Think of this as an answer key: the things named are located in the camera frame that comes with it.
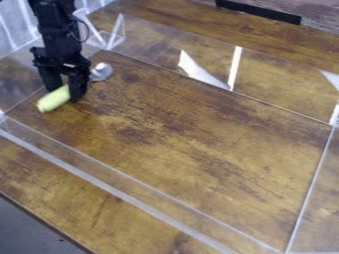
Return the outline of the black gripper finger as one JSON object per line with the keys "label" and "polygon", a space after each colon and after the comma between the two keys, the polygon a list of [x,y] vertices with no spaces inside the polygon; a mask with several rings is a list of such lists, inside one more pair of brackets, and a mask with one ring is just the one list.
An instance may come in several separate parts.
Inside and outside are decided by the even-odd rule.
{"label": "black gripper finger", "polygon": [[55,66],[40,66],[39,74],[44,82],[46,88],[50,92],[55,91],[63,86],[62,72]]}
{"label": "black gripper finger", "polygon": [[78,102],[84,97],[88,82],[88,75],[84,73],[75,73],[68,76],[71,102]]}

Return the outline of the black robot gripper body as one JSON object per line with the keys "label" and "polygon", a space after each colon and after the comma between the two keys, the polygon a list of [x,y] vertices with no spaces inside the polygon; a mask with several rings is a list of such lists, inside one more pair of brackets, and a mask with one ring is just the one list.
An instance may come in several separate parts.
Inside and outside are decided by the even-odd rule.
{"label": "black robot gripper body", "polygon": [[42,78],[88,78],[91,62],[82,46],[32,47],[30,52]]}

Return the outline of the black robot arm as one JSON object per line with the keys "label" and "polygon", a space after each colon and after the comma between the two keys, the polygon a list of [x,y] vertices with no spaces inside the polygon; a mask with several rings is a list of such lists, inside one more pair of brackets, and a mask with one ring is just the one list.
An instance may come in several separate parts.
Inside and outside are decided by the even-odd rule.
{"label": "black robot arm", "polygon": [[32,47],[34,66],[50,92],[63,86],[68,77],[71,102],[86,95],[91,61],[83,56],[83,41],[75,16],[76,0],[28,0],[38,18],[44,46]]}

